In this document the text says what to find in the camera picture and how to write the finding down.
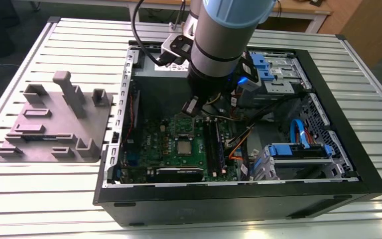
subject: yellow cable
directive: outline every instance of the yellow cable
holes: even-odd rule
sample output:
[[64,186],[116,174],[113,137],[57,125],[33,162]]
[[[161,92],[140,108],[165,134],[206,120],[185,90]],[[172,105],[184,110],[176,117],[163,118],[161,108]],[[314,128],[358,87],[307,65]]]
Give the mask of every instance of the yellow cable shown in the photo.
[[214,102],[218,101],[219,98],[220,98],[220,93],[218,93],[216,98],[212,101],[210,101],[208,103],[206,103],[206,105],[211,105]]

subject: wooden desk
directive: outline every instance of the wooden desk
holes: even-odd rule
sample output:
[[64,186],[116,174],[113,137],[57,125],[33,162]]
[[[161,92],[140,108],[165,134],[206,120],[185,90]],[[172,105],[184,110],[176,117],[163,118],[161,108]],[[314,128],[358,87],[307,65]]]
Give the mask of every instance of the wooden desk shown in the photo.
[[[131,17],[135,4],[136,2],[139,2],[139,0],[127,0],[127,1],[128,1],[128,9]],[[189,0],[185,1],[187,10],[189,2],[191,2]],[[180,4],[181,0],[145,0],[140,7],[155,8],[155,9],[177,9],[177,5]],[[280,5],[282,5],[280,17],[311,20],[306,29],[306,33],[316,33],[326,17],[332,13],[332,10],[326,3],[322,3],[322,5],[316,7],[311,5],[307,1],[280,0]],[[279,4],[276,3],[270,16],[276,17],[278,12],[279,12]]]
[[[139,0],[37,0],[37,1],[87,4],[87,5],[124,6],[128,8],[129,18],[132,16],[136,3],[139,2]],[[185,1],[187,4],[185,10],[189,9],[188,6],[189,2],[191,2],[189,0]],[[181,0],[145,0],[140,5],[140,7],[179,10],[180,4]],[[316,33],[327,15],[332,13],[331,8],[324,2],[322,3],[320,7],[311,5],[307,1],[296,1],[296,0],[280,0],[280,4],[282,4],[280,17],[310,20],[306,33]],[[279,5],[276,4],[270,16],[276,17],[278,12],[279,12]]]

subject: ram slot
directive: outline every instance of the ram slot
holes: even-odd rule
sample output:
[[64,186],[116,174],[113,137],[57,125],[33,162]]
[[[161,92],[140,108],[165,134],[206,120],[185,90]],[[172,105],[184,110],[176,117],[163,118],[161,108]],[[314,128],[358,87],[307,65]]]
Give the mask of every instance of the ram slot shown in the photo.
[[216,177],[224,172],[222,137],[216,122],[204,123],[203,135],[208,175]]

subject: blue led light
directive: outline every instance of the blue led light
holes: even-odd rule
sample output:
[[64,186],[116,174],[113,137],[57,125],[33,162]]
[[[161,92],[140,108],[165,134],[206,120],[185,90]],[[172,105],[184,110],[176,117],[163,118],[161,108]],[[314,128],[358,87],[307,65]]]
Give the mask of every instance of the blue led light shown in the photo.
[[238,85],[243,84],[247,80],[247,77],[242,77],[238,81]]

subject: green circuit board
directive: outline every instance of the green circuit board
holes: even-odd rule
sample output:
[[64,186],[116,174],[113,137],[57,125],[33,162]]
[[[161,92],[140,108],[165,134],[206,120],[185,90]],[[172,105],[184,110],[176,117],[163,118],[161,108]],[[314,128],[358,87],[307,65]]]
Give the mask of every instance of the green circuit board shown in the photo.
[[[163,120],[145,119],[141,131],[141,149],[133,155],[136,164],[127,167],[128,183],[145,183],[151,167],[202,168],[204,181],[236,181],[236,167],[227,166],[226,173],[208,174],[203,138],[203,119],[176,115]],[[226,120],[218,122],[223,140],[231,136]]]

